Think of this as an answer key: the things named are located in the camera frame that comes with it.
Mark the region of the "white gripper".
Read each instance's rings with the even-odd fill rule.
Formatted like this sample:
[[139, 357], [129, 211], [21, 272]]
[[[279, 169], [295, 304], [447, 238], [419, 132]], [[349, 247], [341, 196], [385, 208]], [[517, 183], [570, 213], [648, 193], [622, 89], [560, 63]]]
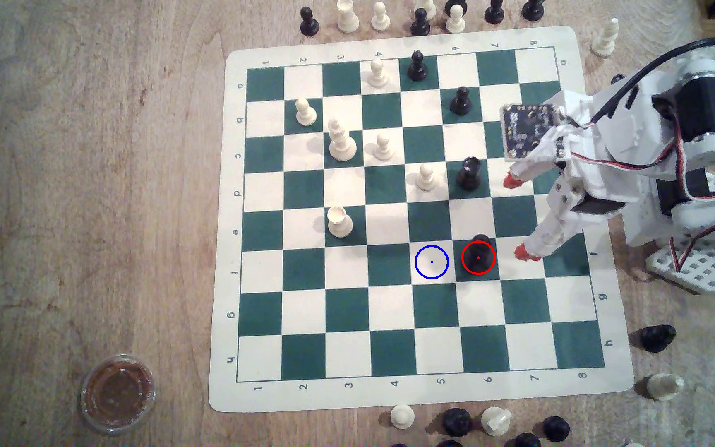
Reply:
[[553, 167], [561, 170], [548, 196], [551, 214], [514, 250], [523, 261], [551, 255], [585, 226], [618, 215], [626, 205], [624, 173], [603, 164], [612, 156], [599, 131], [568, 121], [587, 121], [593, 113], [592, 98], [565, 90], [548, 103], [554, 106], [554, 126], [527, 157], [511, 165], [503, 180], [504, 188], [519, 188]]

